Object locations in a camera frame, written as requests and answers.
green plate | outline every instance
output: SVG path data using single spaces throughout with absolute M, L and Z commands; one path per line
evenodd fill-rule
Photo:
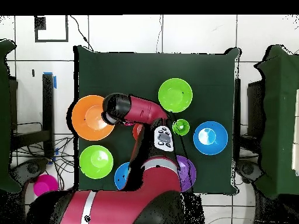
M 92 145 L 82 151 L 79 164 L 81 171 L 87 177 L 101 179 L 111 172 L 113 157 L 105 147 Z
M 166 111 L 179 113 L 189 107 L 192 101 L 190 85 L 179 78 L 166 80 L 159 88 L 158 98 L 161 106 Z
M 181 118 L 181 119 L 177 120 L 176 122 L 173 122 L 172 130 L 175 134 L 178 134 L 179 136 L 184 136 L 189 132 L 190 125 L 189 125 L 188 121 L 183 120 Z

plastic bowl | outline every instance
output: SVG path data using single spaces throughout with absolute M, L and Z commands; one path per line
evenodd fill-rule
M 193 142 L 202 154 L 216 155 L 223 151 L 227 145 L 227 130 L 218 122 L 204 122 L 196 128 Z
M 172 130 L 175 134 L 184 136 L 189 132 L 190 125 L 189 125 L 188 121 L 181 118 L 181 119 L 177 120 L 176 122 L 173 122 Z
M 180 170 L 178 172 L 182 192 L 184 192 L 190 189 L 195 183 L 196 169 L 191 160 L 188 160 L 184 156 L 177 155 L 176 159 L 178 160 L 180 166 Z
M 126 185 L 129 164 L 130 162 L 122 164 L 115 172 L 114 183 L 118 190 L 121 190 Z
M 179 113 L 189 107 L 193 93 L 190 85 L 179 78 L 165 81 L 159 88 L 158 99 L 166 111 Z
M 48 191 L 57 191 L 58 183 L 56 178 L 52 175 L 43 174 L 37 178 L 37 180 L 33 184 L 34 194 L 38 197 Z
M 84 149 L 79 158 L 83 174 L 91 179 L 107 176 L 113 167 L 113 157 L 108 149 L 100 145 L 92 145 Z
M 81 98 L 72 110 L 72 126 L 81 138 L 98 141 L 107 137 L 114 125 L 106 124 L 101 117 L 104 98 L 89 95 Z
M 135 140 L 137 140 L 137 137 L 142 129 L 142 124 L 136 123 L 133 127 L 133 137 Z

blue plate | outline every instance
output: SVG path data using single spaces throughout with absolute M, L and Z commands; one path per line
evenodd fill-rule
M 218 122 L 204 122 L 196 128 L 193 142 L 199 152 L 204 155 L 216 155 L 227 145 L 227 130 Z
M 130 162 L 122 164 L 115 172 L 114 183 L 118 190 L 124 188 L 128 177 L 128 166 Z

green tablecloth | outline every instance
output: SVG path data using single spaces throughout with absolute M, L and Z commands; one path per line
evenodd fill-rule
M 158 90 L 164 81 L 169 78 L 187 81 L 193 90 L 193 100 L 176 117 L 190 123 L 190 131 L 183 137 L 183 141 L 197 171 L 194 192 L 236 193 L 231 185 L 231 163 L 234 66 L 239 49 L 233 48 L 226 55 L 98 53 L 83 47 L 77 49 L 79 98 L 87 95 L 105 97 L 119 92 L 158 102 Z M 218 155 L 203 155 L 193 144 L 196 127 L 205 121 L 217 121 L 228 132 L 228 145 Z M 121 164 L 130 160 L 135 144 L 132 129 L 117 125 L 103 140 L 91 142 L 79 139 L 79 155 L 89 145 L 103 145 L 111 151 L 114 159 L 113 170 L 105 178 L 92 180 L 79 171 L 80 190 L 117 189 L 114 173 Z M 178 137 L 175 137 L 175 144 L 176 153 L 184 156 Z
M 255 184 L 268 198 L 299 194 L 299 177 L 291 169 L 299 55 L 288 55 L 280 45 L 274 45 L 258 68 L 265 80 L 266 123 L 261 141 L 265 175 Z

white tile floor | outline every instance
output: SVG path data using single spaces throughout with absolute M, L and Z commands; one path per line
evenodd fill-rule
M 253 65 L 263 58 L 271 44 L 283 44 L 292 52 L 299 49 L 298 15 L 74 17 L 93 49 L 100 52 L 217 54 L 224 53 L 231 47 L 239 47 L 242 50 L 239 63 L 242 124 L 248 123 L 247 85 L 262 78 Z M 39 31 L 39 39 L 64 39 L 65 32 L 62 27 L 65 25 L 65 16 L 46 16 L 46 20 L 47 29 Z M 16 51 L 9 53 L 7 59 L 11 75 L 16 76 L 19 81 L 18 122 L 42 121 L 41 75 L 43 72 L 52 72 L 57 76 L 57 88 L 54 89 L 56 139 L 71 134 L 66 125 L 65 114 L 74 94 L 72 47 L 88 46 L 80 35 L 76 22 L 70 16 L 68 31 L 67 43 L 35 43 L 33 16 L 0 16 L 0 39 L 13 40 L 17 45 Z M 32 69 L 35 71 L 35 77 L 32 76 Z M 25 100 L 30 103 L 30 107 L 24 104 Z M 38 130 L 39 126 L 22 128 L 23 131 L 32 131 Z M 246 126 L 241 126 L 241 133 L 246 133 Z M 72 142 L 69 143 L 66 153 L 72 154 L 71 145 Z M 251 155 L 245 150 L 242 150 L 241 154 Z M 27 159 L 20 157 L 20 153 L 18 155 L 18 163 Z M 12 166 L 16 165 L 16 162 L 17 158 L 13 157 Z M 48 165 L 47 171 L 56 176 L 53 165 Z M 72 174 L 64 172 L 62 175 L 66 181 L 65 187 L 71 187 L 74 181 Z M 235 183 L 239 188 L 237 195 L 201 195 L 206 224 L 252 224 L 251 219 L 255 214 L 253 188 L 251 185 L 242 184 L 237 174 Z M 26 193 L 26 203 L 29 204 L 35 198 L 31 184 Z M 246 219 L 232 220 L 232 217 Z

